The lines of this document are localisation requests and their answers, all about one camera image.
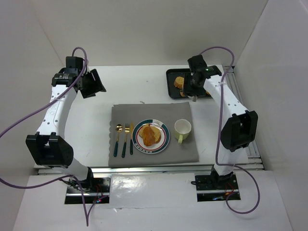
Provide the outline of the orange round bun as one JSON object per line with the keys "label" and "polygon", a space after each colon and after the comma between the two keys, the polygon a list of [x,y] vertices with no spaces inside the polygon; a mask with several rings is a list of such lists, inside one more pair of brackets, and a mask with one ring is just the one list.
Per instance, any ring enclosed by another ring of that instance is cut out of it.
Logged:
{"label": "orange round bun", "polygon": [[150,126],[144,128],[142,133],[142,139],[145,146],[149,147],[155,143],[154,131]]}

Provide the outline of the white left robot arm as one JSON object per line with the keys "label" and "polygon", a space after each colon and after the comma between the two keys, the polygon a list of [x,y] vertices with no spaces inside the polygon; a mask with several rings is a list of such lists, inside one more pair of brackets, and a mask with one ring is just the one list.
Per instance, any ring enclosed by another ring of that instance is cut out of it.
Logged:
{"label": "white left robot arm", "polygon": [[77,93],[80,92],[86,99],[106,91],[97,70],[86,69],[83,58],[66,57],[66,66],[51,81],[52,105],[48,107],[36,133],[26,138],[26,145],[37,165],[77,177],[84,189],[93,186],[92,170],[74,158],[73,147],[64,139],[64,130]]}

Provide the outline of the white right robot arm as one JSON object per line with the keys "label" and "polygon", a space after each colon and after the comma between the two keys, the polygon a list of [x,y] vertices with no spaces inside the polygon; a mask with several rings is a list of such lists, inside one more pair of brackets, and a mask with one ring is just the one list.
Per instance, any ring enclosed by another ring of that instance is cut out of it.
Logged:
{"label": "white right robot arm", "polygon": [[190,73],[184,77],[184,95],[196,101],[209,94],[219,107],[218,144],[215,164],[204,186],[221,190],[231,180],[234,166],[244,149],[254,141],[258,115],[248,110],[224,82],[216,66],[208,66],[201,55],[188,59]]}

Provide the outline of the toast bread slice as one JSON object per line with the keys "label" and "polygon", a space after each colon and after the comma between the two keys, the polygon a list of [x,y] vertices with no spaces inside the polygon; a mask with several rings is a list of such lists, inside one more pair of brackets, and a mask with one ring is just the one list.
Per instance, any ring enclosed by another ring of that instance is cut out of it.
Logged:
{"label": "toast bread slice", "polygon": [[149,123],[143,125],[140,130],[139,130],[139,133],[138,135],[142,138],[142,133],[143,133],[143,130],[145,127],[147,126],[150,126],[152,128],[152,130],[154,131],[154,136],[155,136],[155,143],[158,143],[161,139],[161,133],[160,133],[160,130],[159,128],[157,128],[156,126],[152,126],[150,125]]}

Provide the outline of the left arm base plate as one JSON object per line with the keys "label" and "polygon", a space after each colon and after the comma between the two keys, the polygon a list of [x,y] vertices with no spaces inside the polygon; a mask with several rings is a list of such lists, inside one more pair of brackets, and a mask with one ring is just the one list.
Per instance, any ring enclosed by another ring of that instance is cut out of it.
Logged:
{"label": "left arm base plate", "polygon": [[[93,178],[92,185],[83,189],[85,204],[108,204],[110,193],[110,177]],[[82,196],[80,188],[75,181],[69,180],[66,189],[65,201],[66,205],[82,204]]]}

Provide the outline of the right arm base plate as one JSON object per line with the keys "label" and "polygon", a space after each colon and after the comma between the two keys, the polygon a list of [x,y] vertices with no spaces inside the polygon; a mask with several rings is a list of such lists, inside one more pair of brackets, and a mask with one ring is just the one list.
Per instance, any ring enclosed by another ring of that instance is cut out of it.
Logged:
{"label": "right arm base plate", "polygon": [[216,185],[211,182],[209,175],[195,175],[191,184],[196,188],[197,202],[225,201],[229,195],[229,200],[241,200],[235,174]]}

